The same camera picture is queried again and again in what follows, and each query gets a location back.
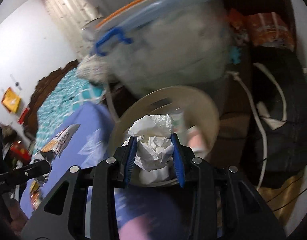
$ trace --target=crumpled white tissue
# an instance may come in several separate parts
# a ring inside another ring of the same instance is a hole
[[[168,114],[146,115],[134,122],[128,134],[137,137],[138,149],[135,164],[145,171],[165,167],[174,146],[170,136],[173,125]],[[130,137],[124,142],[127,145]]]

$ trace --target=blue handle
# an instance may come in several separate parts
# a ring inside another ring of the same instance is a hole
[[[107,53],[101,52],[99,47],[116,35],[120,42],[124,42],[125,44],[131,44],[133,42],[131,38],[125,37],[125,33],[122,28],[114,27],[111,30],[109,30],[99,41],[97,41],[97,43],[95,44],[96,53],[100,56],[106,56]]]

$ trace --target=corrugated white panel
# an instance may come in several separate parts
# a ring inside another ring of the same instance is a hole
[[[101,17],[86,0],[42,0],[47,12],[65,34],[81,60],[92,44],[82,39],[80,30],[90,21]]]

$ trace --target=silver bolt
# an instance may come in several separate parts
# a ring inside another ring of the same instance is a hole
[[[238,172],[238,168],[236,166],[230,166],[229,171],[232,172],[232,173],[236,173],[236,172]]]
[[[78,167],[78,166],[72,166],[72,167],[70,168],[70,172],[71,172],[71,173],[76,173],[78,170],[79,170],[79,167]]]
[[[195,164],[200,164],[200,163],[202,162],[202,160],[201,160],[201,158],[199,158],[199,157],[194,157],[194,158],[192,159],[192,162],[195,163]]]
[[[116,158],[115,157],[109,157],[108,159],[106,159],[106,163],[108,164],[113,164],[116,162]]]

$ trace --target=thin black wire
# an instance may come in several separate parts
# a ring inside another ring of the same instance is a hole
[[[287,204],[283,205],[282,207],[280,208],[277,208],[275,210],[273,210],[272,212],[276,212],[282,208],[284,208],[285,206],[289,205],[292,201],[294,201],[297,197],[299,197],[302,193],[304,193],[305,191],[307,190],[307,188],[305,190],[303,190],[301,193],[298,194],[298,196],[296,196],[295,198],[293,198],[292,200],[290,200]]]
[[[283,190],[281,190],[277,195],[275,195],[271,200],[275,199],[276,197],[278,197],[282,192],[284,192],[287,188],[289,188],[292,184],[294,184],[295,182],[297,182],[298,180],[300,180],[301,178],[303,178],[303,175],[301,177],[299,177],[298,179],[296,179],[295,181],[291,182],[287,187],[285,187]]]

